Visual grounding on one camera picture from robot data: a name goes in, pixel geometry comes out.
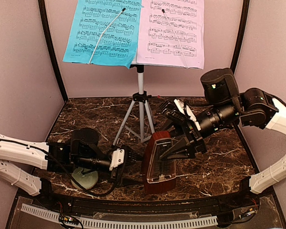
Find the red-brown wooden metronome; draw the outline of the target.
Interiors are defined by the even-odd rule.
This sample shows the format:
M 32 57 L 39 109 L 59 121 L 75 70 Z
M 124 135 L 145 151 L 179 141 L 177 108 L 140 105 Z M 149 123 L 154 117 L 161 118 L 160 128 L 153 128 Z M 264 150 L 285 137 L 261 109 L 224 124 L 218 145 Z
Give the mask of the red-brown wooden metronome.
M 175 188 L 175 161 L 160 159 L 160 155 L 172 146 L 173 141 L 168 131 L 159 131 L 152 134 L 141 163 L 141 174 L 146 194 L 165 193 Z

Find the grey perforated music stand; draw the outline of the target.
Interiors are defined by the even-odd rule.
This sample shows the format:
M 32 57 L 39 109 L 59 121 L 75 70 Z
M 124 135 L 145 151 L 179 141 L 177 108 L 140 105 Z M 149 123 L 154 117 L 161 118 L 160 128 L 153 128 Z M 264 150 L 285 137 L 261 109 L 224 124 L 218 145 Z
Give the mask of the grey perforated music stand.
M 109 29 L 109 27 L 115 22 L 115 20 L 117 20 L 117 19 L 119 18 L 119 16 L 125 12 L 125 10 L 126 10 L 126 8 L 123 8 L 123 9 L 117 14 L 117 16 L 113 19 L 113 21 L 108 24 L 108 26 L 104 29 L 104 31 L 102 31 L 102 33 L 100 34 L 99 39 L 98 39 L 96 45 L 94 46 L 94 49 L 93 49 L 93 52 L 92 52 L 92 54 L 91 54 L 91 57 L 90 57 L 90 60 L 89 60 L 88 64 L 91 64 L 91 63 L 92 63 L 92 59 L 93 59 L 93 57 L 94 57 L 94 54 L 95 54 L 95 52 L 96 52 L 96 50 L 97 50 L 97 47 L 98 47 L 100 41 L 101 41 L 102 36 L 103 36 L 103 35 L 105 34 L 105 32 Z M 163 15 L 164 15 L 166 21 L 168 22 L 168 24 L 170 25 L 170 27 L 171 27 L 172 30 L 174 31 L 174 28 L 173 28 L 173 26 L 171 25 L 170 20 L 169 20 L 168 17 L 167 17 L 167 14 L 166 14 L 166 12 L 165 12 L 165 9 L 161 9 L 161 11 L 162 11 L 162 13 L 163 13 Z M 181 53 L 182 53 L 182 56 L 184 57 L 185 68 L 188 69 L 189 66 L 188 66 L 188 63 L 187 63 L 187 60 L 186 60 L 186 57 L 185 57 L 185 54 L 184 54 L 183 47 L 182 47 L 182 45 L 181 45 L 181 43 L 180 43 L 180 40 L 179 40 L 178 36 L 176 35 L 176 32 L 175 32 L 175 31 L 174 31 L 174 34 L 175 34 L 175 36 L 176 36 L 177 39 L 178 39 L 178 42 L 179 42 L 179 45 L 180 45 L 180 48 L 181 48 Z M 138 137 L 141 142 L 144 142 L 144 141 L 149 140 L 150 137 L 145 137 L 145 132 L 144 132 L 144 111 L 146 110 L 146 114 L 147 114 L 147 116 L 148 116 L 148 121 L 149 121 L 149 126 L 150 126 L 150 128 L 151 128 L 151 132 L 154 133 L 154 126 L 153 126 L 153 125 L 154 125 L 155 122 L 154 122 L 153 117 L 152 117 L 152 112 L 150 111 L 150 108 L 149 108 L 149 102 L 148 102 L 147 92 L 146 92 L 146 91 L 144 90 L 144 88 L 143 88 L 143 87 L 144 87 L 144 79 L 143 79 L 144 65 L 131 64 L 130 68 L 132 68 L 132 67 L 136 67 L 136 69 L 137 69 L 138 92 L 135 93 L 135 94 L 133 94 L 132 102 L 131 102 L 131 104 L 130 104 L 128 110 L 127 110 L 126 115 L 124 116 L 124 119 L 123 119 L 123 121 L 122 121 L 122 124 L 121 124 L 121 126 L 120 126 L 120 129 L 119 129 L 118 133 L 116 134 L 116 137 L 115 137 L 115 139 L 114 139 L 114 141 L 113 141 L 113 144 L 112 144 L 112 146 L 111 146 L 112 148 L 117 145 L 117 142 L 118 142 L 118 139 L 119 139 L 119 136 L 120 136 L 122 130 L 123 130 L 124 128 L 128 128 L 128 127 L 126 126 L 126 122 L 127 122 L 127 119 L 128 119 L 128 117 L 129 117 L 129 115 L 130 115 L 132 109 L 133 109 L 133 106 L 135 105 L 136 102 L 138 102 L 138 104 L 139 104 L 140 135 L 136 134 L 135 132 L 133 132 L 133 130 L 131 130 L 131 129 L 129 129 L 129 128 L 128 128 L 128 130 L 129 130 L 131 133 L 133 133 L 136 137 Z

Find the lavender sheet music page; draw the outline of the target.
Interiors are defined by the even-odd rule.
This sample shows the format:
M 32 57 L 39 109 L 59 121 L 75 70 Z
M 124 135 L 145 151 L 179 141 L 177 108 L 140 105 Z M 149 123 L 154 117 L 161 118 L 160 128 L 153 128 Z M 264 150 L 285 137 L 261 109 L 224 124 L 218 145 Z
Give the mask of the lavender sheet music page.
M 204 68 L 204 1 L 143 0 L 136 62 Z

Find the blue sheet music page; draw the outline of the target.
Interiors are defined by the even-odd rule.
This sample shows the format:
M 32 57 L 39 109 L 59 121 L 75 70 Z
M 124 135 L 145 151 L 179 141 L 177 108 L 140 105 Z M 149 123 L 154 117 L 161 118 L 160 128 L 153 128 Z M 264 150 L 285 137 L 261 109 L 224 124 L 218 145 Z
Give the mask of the blue sheet music page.
M 140 0 L 78 1 L 63 61 L 130 68 L 141 8 Z

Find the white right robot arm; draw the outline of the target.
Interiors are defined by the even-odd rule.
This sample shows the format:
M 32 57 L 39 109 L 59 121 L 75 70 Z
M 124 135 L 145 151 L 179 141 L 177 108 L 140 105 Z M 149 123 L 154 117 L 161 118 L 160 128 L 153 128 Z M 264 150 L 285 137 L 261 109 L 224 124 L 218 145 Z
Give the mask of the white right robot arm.
M 259 88 L 240 93 L 229 68 L 211 70 L 203 74 L 200 81 L 210 108 L 194 115 L 186 102 L 177 99 L 160 105 L 168 119 L 163 128 L 173 126 L 173 136 L 184 136 L 160 155 L 161 160 L 190 159 L 206 152 L 206 137 L 238 121 L 242 126 L 266 128 L 286 135 L 286 103 L 277 96 Z

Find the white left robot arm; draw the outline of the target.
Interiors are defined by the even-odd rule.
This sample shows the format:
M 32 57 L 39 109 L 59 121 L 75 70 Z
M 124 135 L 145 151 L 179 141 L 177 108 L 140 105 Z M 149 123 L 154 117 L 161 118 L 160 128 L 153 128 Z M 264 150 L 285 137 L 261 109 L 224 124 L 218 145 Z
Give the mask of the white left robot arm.
M 123 182 L 122 175 L 126 166 L 142 161 L 143 156 L 123 145 L 104 153 L 98 147 L 99 133 L 92 128 L 72 131 L 66 142 L 30 142 L 10 138 L 0 134 L 0 177 L 26 191 L 47 208 L 54 208 L 58 198 L 52 193 L 51 182 L 33 176 L 15 165 L 16 162 L 38 167 L 56 173 L 65 173 L 71 181 L 94 197 L 104 197 Z M 98 179 L 98 171 L 110 175 L 112 187 L 101 194 L 93 193 L 75 177 L 75 170 L 81 175 L 92 174 Z

